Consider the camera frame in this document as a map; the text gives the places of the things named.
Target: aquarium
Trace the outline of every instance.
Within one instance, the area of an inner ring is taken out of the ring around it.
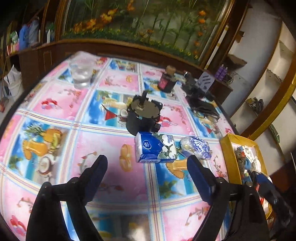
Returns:
[[[137,43],[200,64],[232,3],[232,0],[69,0],[62,38]]]

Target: dark glass bottle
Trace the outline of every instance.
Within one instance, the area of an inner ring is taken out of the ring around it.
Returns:
[[[176,68],[168,65],[158,82],[157,88],[165,93],[172,92],[176,84],[176,79],[174,77],[175,72]]]

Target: wall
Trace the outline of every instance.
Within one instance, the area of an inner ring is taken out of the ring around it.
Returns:
[[[237,106],[245,98],[264,69],[281,28],[281,20],[264,0],[252,0],[250,8],[242,24],[244,37],[235,43],[229,52],[244,59],[248,63],[236,70],[237,75],[230,85],[233,92],[222,107],[228,115],[232,115]]]

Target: wooden cabinet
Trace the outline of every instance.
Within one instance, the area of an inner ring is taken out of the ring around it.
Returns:
[[[180,72],[184,70],[191,72],[195,78],[199,78],[204,71],[181,58],[137,44],[105,39],[61,40],[18,53],[24,88],[29,88],[54,65],[77,51],[86,51],[99,56],[126,58],[160,68],[172,65]],[[216,80],[210,91],[219,103],[223,103],[232,89],[224,82]]]

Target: purple bottle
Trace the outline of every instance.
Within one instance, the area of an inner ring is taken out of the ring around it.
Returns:
[[[217,72],[216,72],[216,74],[215,74],[215,78],[219,78],[219,76],[220,76],[220,74],[222,73],[223,69],[224,69],[224,64],[222,64],[222,65],[218,68],[218,70],[217,70]]]
[[[218,80],[222,80],[222,79],[224,79],[225,75],[227,74],[227,70],[228,70],[227,67],[226,67],[226,68],[223,68],[221,74],[220,74],[219,77],[218,77]]]

